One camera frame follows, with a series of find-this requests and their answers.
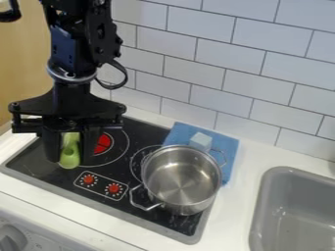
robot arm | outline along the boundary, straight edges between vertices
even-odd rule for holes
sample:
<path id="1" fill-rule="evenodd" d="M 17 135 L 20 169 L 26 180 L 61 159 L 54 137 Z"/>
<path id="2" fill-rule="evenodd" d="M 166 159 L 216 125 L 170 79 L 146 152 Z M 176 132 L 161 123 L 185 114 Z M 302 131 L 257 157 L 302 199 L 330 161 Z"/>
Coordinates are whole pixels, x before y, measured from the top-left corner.
<path id="1" fill-rule="evenodd" d="M 10 0 L 12 11 L 0 14 L 0 22 L 18 19 L 19 5 Z M 111 0 L 40 0 L 51 33 L 51 57 L 47 71 L 54 79 L 46 94 L 13 102 L 14 133 L 35 132 L 44 143 L 46 157 L 59 162 L 63 136 L 79 132 L 81 164 L 94 154 L 104 128 L 121 129 L 124 105 L 90 93 L 96 79 L 104 88 L 116 89 L 127 82 L 125 68 L 115 61 L 122 40 L 111 17 Z M 108 85 L 96 78 L 97 68 L 110 64 L 124 73 L 124 80 Z M 39 116 L 23 119 L 22 115 Z"/>

blue towel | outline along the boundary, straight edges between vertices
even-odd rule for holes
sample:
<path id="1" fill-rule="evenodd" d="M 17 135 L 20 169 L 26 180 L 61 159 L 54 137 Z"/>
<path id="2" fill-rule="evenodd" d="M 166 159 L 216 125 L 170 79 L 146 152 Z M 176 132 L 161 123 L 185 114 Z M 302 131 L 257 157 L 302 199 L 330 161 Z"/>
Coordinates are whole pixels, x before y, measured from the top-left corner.
<path id="1" fill-rule="evenodd" d="M 213 139 L 212 148 L 222 150 L 225 153 L 227 164 L 222 167 L 222 184 L 227 184 L 234 166 L 239 140 L 192 125 L 175 123 L 163 145 L 188 145 L 191 137 L 197 132 L 210 136 Z M 223 163 L 220 153 L 210 151 L 210 154 L 216 159 L 219 165 Z"/>

pot rim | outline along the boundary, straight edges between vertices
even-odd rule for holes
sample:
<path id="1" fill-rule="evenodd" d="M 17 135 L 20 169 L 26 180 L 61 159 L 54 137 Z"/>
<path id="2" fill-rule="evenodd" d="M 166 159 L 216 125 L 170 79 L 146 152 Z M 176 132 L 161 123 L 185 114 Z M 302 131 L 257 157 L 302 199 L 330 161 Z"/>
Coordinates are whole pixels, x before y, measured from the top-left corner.
<path id="1" fill-rule="evenodd" d="M 210 197 L 208 197 L 208 198 L 206 198 L 206 199 L 204 199 L 202 201 L 199 201 L 199 202 L 182 205 L 182 204 L 176 204 L 176 203 L 167 202 L 167 201 L 161 199 L 155 192 L 153 192 L 148 187 L 147 182 L 146 182 L 146 180 L 143 177 L 144 177 L 145 170 L 147 169 L 147 167 L 148 167 L 149 163 L 151 162 L 151 160 L 153 160 L 161 152 L 167 151 L 169 149 L 172 150 L 172 149 L 175 149 L 175 148 L 189 149 L 189 150 L 193 150 L 193 151 L 198 152 L 199 154 L 203 155 L 208 161 L 210 161 L 212 163 L 213 167 L 217 170 L 217 172 L 218 172 L 217 184 L 216 184 L 216 187 L 215 187 L 215 191 L 213 192 L 213 194 Z M 223 176 L 223 174 L 222 174 L 221 168 L 218 166 L 218 163 L 217 163 L 216 159 L 214 157 L 212 157 L 210 154 L 208 154 L 206 152 L 203 152 L 203 151 L 201 151 L 201 150 L 199 150 L 199 149 L 197 149 L 195 147 L 189 146 L 189 145 L 169 145 L 169 146 L 164 146 L 164 147 L 161 147 L 161 148 L 157 149 L 152 154 L 150 154 L 150 156 L 148 158 L 146 158 L 146 160 L 144 161 L 143 166 L 142 166 L 141 176 L 142 176 L 142 183 L 143 183 L 144 187 L 153 196 L 155 196 L 156 199 L 162 201 L 164 204 L 173 205 L 173 206 L 181 206 L 181 207 L 185 207 L 186 206 L 187 207 L 187 206 L 195 206 L 195 205 L 206 203 L 207 201 L 213 199 L 213 197 L 216 197 L 217 192 L 219 191 L 219 189 L 222 186 L 222 176 Z"/>

white tile wall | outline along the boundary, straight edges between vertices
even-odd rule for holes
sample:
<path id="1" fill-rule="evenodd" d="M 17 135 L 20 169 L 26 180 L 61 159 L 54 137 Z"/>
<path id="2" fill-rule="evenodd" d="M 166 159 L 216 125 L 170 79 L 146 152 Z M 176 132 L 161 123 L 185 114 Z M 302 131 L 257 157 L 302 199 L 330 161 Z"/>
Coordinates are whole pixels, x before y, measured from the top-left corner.
<path id="1" fill-rule="evenodd" d="M 277 146 L 321 159 L 335 161 L 335 141 L 301 132 L 281 129 Z"/>
<path id="2" fill-rule="evenodd" d="M 196 48 L 196 38 L 139 27 L 138 48 L 192 60 Z"/>
<path id="3" fill-rule="evenodd" d="M 298 85 L 291 106 L 335 116 L 335 92 Z"/>
<path id="4" fill-rule="evenodd" d="M 223 15 L 171 7 L 167 29 L 170 31 L 229 42 L 235 19 Z"/>
<path id="5" fill-rule="evenodd" d="M 335 161 L 335 1 L 114 0 L 112 13 L 129 68 L 116 100 Z"/>
<path id="6" fill-rule="evenodd" d="M 217 116 L 215 129 L 223 133 L 228 132 L 268 144 L 275 143 L 279 132 L 279 127 L 222 113 L 219 113 Z"/>
<path id="7" fill-rule="evenodd" d="M 200 10 L 202 0 L 150 0 L 150 1 L 162 4 L 169 4 L 172 6 L 175 5 Z"/>
<path id="8" fill-rule="evenodd" d="M 304 56 L 311 38 L 311 30 L 237 19 L 233 43 Z"/>
<path id="9" fill-rule="evenodd" d="M 335 89 L 335 65 L 268 52 L 262 75 Z"/>
<path id="10" fill-rule="evenodd" d="M 256 100 L 251 119 L 316 134 L 322 115 Z"/>
<path id="11" fill-rule="evenodd" d="M 228 70 L 223 90 L 288 105 L 294 83 Z"/>
<path id="12" fill-rule="evenodd" d="M 128 72 L 128 82 L 125 86 L 135 88 L 135 70 L 127 69 L 126 71 Z M 124 75 L 116 68 L 105 64 L 98 69 L 98 78 L 108 83 L 120 83 L 123 81 Z"/>
<path id="13" fill-rule="evenodd" d="M 190 103 L 223 113 L 248 117 L 252 99 L 193 85 Z"/>
<path id="14" fill-rule="evenodd" d="M 276 21 L 335 31 L 335 2 L 327 0 L 281 0 Z"/>
<path id="15" fill-rule="evenodd" d="M 135 47 L 136 46 L 136 25 L 129 25 L 125 23 L 116 22 L 118 26 L 118 35 L 123 40 L 123 45 Z"/>
<path id="16" fill-rule="evenodd" d="M 264 51 L 199 39 L 196 60 L 215 66 L 258 74 Z"/>
<path id="17" fill-rule="evenodd" d="M 308 57 L 335 63 L 335 34 L 316 31 Z"/>
<path id="18" fill-rule="evenodd" d="M 163 73 L 164 56 L 128 47 L 121 48 L 120 63 L 126 67 L 161 75 Z"/>
<path id="19" fill-rule="evenodd" d="M 166 57 L 164 75 L 206 87 L 221 89 L 225 69 Z"/>
<path id="20" fill-rule="evenodd" d="M 113 90 L 112 100 L 153 113 L 160 113 L 161 98 L 141 91 L 128 88 Z"/>
<path id="21" fill-rule="evenodd" d="M 164 98 L 162 115 L 193 125 L 214 128 L 216 112 Z"/>
<path id="22" fill-rule="evenodd" d="M 168 7 L 138 0 L 114 0 L 112 17 L 116 21 L 164 29 Z"/>
<path id="23" fill-rule="evenodd" d="M 190 93 L 189 83 L 144 73 L 137 73 L 136 87 L 145 92 L 184 102 L 188 102 Z"/>
<path id="24" fill-rule="evenodd" d="M 204 0 L 204 10 L 231 16 L 273 21 L 278 0 Z"/>
<path id="25" fill-rule="evenodd" d="M 317 135 L 335 139 L 335 118 L 326 116 Z"/>

green object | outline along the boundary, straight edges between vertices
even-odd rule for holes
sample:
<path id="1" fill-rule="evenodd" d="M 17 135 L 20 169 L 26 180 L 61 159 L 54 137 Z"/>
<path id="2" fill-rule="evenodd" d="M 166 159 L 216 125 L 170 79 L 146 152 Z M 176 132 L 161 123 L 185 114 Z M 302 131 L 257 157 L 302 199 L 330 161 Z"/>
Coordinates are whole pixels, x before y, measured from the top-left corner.
<path id="1" fill-rule="evenodd" d="M 75 169 L 80 165 L 79 132 L 67 132 L 63 136 L 60 166 L 64 169 Z"/>

